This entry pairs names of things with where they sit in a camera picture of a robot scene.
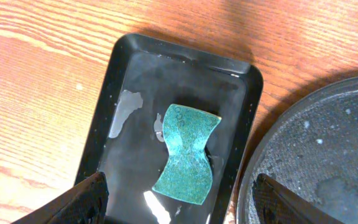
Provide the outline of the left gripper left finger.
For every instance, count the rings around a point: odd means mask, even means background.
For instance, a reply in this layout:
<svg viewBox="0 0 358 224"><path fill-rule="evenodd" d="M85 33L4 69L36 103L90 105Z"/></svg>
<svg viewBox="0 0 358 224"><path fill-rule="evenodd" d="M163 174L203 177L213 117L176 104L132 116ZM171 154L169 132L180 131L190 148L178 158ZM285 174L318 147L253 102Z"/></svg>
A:
<svg viewBox="0 0 358 224"><path fill-rule="evenodd" d="M64 194L12 224L103 224L108 197L105 174L95 172Z"/></svg>

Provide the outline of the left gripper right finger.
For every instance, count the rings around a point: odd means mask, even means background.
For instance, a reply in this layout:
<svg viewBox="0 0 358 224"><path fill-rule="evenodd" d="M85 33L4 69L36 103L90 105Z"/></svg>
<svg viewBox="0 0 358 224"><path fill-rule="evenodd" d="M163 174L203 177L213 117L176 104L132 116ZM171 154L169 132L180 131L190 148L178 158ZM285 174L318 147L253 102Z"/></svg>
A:
<svg viewBox="0 0 358 224"><path fill-rule="evenodd" d="M267 174L259 174L252 186L259 221L264 224L342 224Z"/></svg>

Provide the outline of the green yellow sponge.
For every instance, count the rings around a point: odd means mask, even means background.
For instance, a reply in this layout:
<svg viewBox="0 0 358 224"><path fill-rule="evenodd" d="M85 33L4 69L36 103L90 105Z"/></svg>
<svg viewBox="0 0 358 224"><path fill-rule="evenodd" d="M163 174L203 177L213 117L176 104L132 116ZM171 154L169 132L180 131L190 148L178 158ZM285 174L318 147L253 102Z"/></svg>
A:
<svg viewBox="0 0 358 224"><path fill-rule="evenodd" d="M168 160L152 187L154 192L202 205L213 184L205 147L221 117L178 104L168 107L162 124Z"/></svg>

